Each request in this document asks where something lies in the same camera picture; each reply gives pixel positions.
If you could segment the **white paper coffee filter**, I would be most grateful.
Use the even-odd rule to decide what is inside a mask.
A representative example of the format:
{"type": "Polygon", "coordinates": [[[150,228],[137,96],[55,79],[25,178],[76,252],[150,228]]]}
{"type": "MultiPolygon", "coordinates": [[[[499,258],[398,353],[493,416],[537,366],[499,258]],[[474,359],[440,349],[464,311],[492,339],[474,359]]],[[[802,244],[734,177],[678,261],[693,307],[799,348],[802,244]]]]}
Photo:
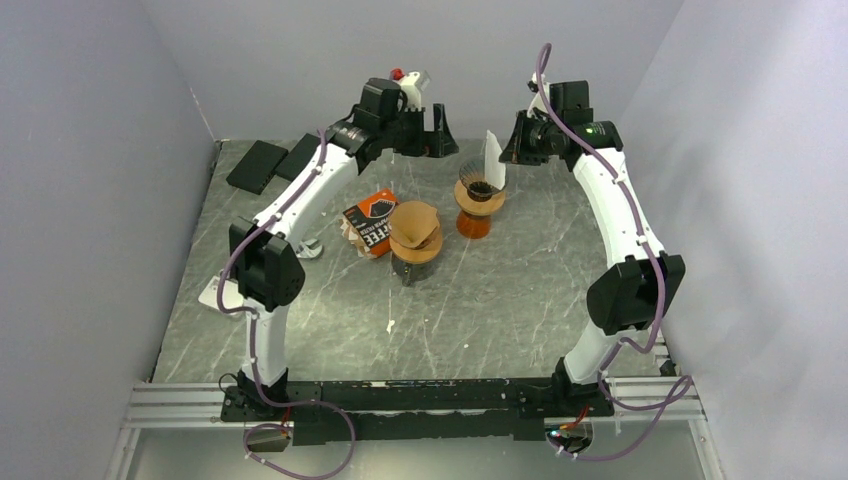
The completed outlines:
{"type": "Polygon", "coordinates": [[[496,135],[487,130],[484,144],[483,178],[497,192],[502,191],[506,186],[506,165],[500,161],[502,152],[496,135]]]}

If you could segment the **brown paper coffee filter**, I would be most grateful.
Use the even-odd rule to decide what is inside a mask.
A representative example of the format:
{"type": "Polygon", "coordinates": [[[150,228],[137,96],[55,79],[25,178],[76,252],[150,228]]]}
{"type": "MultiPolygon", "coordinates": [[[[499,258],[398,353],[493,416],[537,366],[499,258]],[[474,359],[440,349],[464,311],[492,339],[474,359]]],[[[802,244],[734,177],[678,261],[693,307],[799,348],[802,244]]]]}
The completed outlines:
{"type": "Polygon", "coordinates": [[[399,231],[400,241],[407,246],[417,246],[433,230],[441,228],[438,210],[418,200],[399,203],[388,224],[390,235],[393,230],[399,231]]]}

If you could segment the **wooden dripper ring holder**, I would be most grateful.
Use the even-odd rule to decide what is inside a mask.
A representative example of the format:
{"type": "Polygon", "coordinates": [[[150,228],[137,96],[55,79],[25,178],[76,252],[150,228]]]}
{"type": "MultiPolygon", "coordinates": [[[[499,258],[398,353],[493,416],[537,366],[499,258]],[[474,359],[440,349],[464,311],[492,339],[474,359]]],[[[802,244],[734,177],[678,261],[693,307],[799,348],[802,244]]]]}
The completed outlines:
{"type": "Polygon", "coordinates": [[[418,265],[433,261],[443,248],[443,233],[440,227],[433,230],[417,246],[407,246],[399,239],[399,231],[393,230],[389,240],[392,254],[401,261],[418,265]]]}

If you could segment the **grey glass pitcher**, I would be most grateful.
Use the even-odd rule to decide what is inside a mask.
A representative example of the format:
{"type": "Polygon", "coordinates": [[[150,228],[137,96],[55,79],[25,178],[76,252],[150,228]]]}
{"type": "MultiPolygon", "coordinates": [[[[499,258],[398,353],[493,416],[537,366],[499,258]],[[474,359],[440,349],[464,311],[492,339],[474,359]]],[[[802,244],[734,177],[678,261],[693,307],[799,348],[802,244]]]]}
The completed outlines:
{"type": "Polygon", "coordinates": [[[437,262],[432,260],[425,263],[410,263],[399,257],[391,257],[393,272],[399,277],[404,287],[411,287],[417,282],[428,279],[437,268],[437,262]]]}

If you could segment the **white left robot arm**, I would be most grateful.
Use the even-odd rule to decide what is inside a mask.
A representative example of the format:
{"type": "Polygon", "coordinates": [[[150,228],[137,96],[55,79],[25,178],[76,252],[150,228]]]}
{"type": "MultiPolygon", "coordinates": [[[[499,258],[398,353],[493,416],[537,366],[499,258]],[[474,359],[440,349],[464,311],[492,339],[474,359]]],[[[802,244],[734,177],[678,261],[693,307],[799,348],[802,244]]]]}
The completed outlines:
{"type": "Polygon", "coordinates": [[[425,128],[424,71],[371,78],[346,117],[317,131],[306,164],[276,200],[229,229],[230,256],[221,280],[233,279],[242,305],[218,309],[243,314],[247,347],[236,378],[248,392],[248,407],[264,420],[287,406],[288,366],[283,352],[287,314],[305,282],[296,247],[329,201],[384,150],[407,157],[443,158],[457,153],[440,103],[433,106],[434,128],[425,128]]]}

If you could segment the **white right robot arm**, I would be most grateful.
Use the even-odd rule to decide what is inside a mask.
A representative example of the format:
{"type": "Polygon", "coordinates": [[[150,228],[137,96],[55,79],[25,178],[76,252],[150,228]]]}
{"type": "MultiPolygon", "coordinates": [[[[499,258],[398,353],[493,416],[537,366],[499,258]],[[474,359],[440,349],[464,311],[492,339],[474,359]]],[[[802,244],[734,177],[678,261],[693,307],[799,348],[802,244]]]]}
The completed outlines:
{"type": "Polygon", "coordinates": [[[587,81],[551,83],[533,75],[534,97],[516,114],[499,156],[505,164],[565,162],[583,189],[599,228],[606,271],[589,287],[589,321],[562,366],[566,378],[551,388],[557,411],[574,415],[590,399],[593,384],[629,331],[662,319],[686,271],[681,255],[666,251],[650,228],[632,189],[623,141],[610,121],[597,121],[587,81]]]}

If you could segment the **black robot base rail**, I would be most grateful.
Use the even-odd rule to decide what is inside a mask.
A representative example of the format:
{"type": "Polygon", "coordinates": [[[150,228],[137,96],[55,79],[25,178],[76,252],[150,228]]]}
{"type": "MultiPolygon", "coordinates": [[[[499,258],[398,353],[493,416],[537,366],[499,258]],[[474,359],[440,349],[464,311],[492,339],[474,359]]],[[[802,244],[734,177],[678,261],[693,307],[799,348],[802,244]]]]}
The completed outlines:
{"type": "Polygon", "coordinates": [[[225,423],[287,421],[297,446],[328,442],[510,437],[540,441],[577,417],[610,417],[612,403],[595,386],[564,376],[461,380],[291,381],[292,409],[227,387],[225,423]]]}

